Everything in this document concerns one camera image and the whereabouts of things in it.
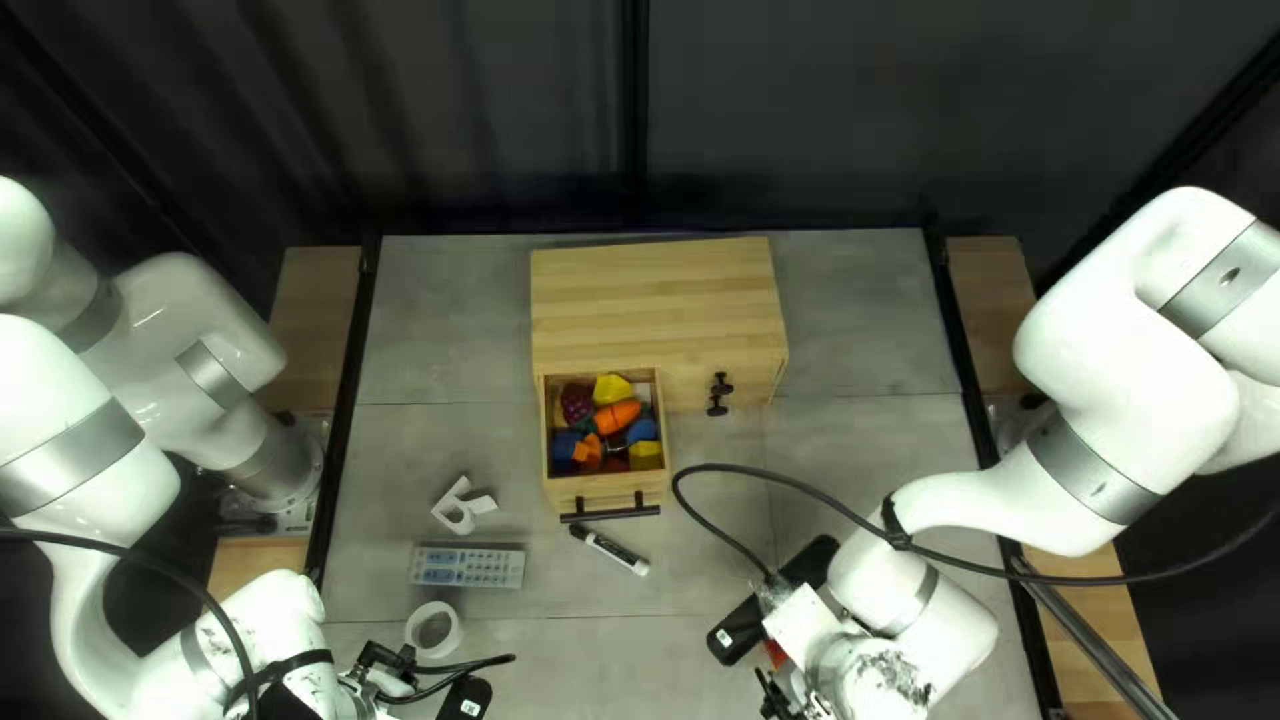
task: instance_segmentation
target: black marker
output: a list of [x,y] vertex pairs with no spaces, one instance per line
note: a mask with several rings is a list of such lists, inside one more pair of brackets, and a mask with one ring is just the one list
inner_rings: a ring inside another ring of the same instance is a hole
[[641,578],[649,574],[649,562],[646,562],[644,557],[623,548],[609,538],[600,537],[600,534],[594,530],[588,530],[582,525],[573,523],[568,527],[568,534],[608,555],[620,565],[625,565],[627,570],[631,570]]

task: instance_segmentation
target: remote control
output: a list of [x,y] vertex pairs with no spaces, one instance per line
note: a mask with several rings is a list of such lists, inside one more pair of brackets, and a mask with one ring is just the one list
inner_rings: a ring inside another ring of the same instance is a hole
[[415,585],[512,588],[525,584],[525,552],[492,547],[413,547],[408,582]]

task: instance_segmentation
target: tape roll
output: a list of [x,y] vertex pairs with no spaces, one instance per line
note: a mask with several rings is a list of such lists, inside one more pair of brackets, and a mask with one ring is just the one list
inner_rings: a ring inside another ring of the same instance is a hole
[[[430,646],[422,644],[422,628],[431,620],[444,615],[449,620],[449,632],[444,635],[440,642]],[[458,646],[462,644],[462,623],[458,620],[457,610],[448,602],[440,602],[439,600],[433,600],[426,605],[420,606],[408,616],[408,621],[404,623],[404,642],[417,648],[424,656],[433,660],[444,657]]]

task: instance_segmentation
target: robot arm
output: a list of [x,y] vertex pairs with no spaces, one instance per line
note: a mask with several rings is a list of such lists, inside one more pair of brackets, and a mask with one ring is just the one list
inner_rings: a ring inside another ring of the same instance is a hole
[[[1056,413],[995,468],[896,491],[902,529],[965,527],[1080,556],[1193,473],[1280,450],[1277,269],[1280,233],[1216,195],[1178,188],[1146,205],[1019,328],[1015,361]],[[884,527],[879,512],[872,520]],[[868,696],[851,660],[886,652],[867,644],[870,633],[892,639],[914,687],[931,689],[916,716],[993,647],[989,612],[870,533],[842,544],[828,587],[856,625],[809,603],[783,605],[765,628],[836,716],[891,700]],[[829,671],[832,655],[842,674]]]
[[54,332],[151,442],[223,473],[256,511],[308,497],[319,441],[252,397],[284,368],[284,350],[218,273],[170,252],[102,277],[58,237],[40,200],[4,177],[0,227],[0,309]]
[[[173,465],[47,331],[0,315],[0,509],[19,528],[132,546],[173,502]],[[113,720],[223,716],[241,671],[212,616],[140,659],[102,611],[102,587],[116,559],[37,544],[54,566],[54,651],[77,692]],[[324,647],[320,598],[297,574],[269,573],[224,607],[255,667]],[[319,717],[343,716],[332,664],[294,670],[284,685]]]

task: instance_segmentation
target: wooden drawer cabinet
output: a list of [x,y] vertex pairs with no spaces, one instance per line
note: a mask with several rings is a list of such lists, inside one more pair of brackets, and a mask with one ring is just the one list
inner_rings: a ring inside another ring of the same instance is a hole
[[[566,378],[637,369],[653,377],[662,414],[705,410],[718,372],[735,388],[723,398],[730,411],[769,402],[782,382],[787,338],[767,237],[536,250],[530,268],[544,446],[548,388]],[[636,489],[646,505],[659,502],[673,470],[669,432],[659,425],[663,470],[550,478],[544,461],[548,497],[561,512],[579,496],[594,498],[589,511],[627,507]]]

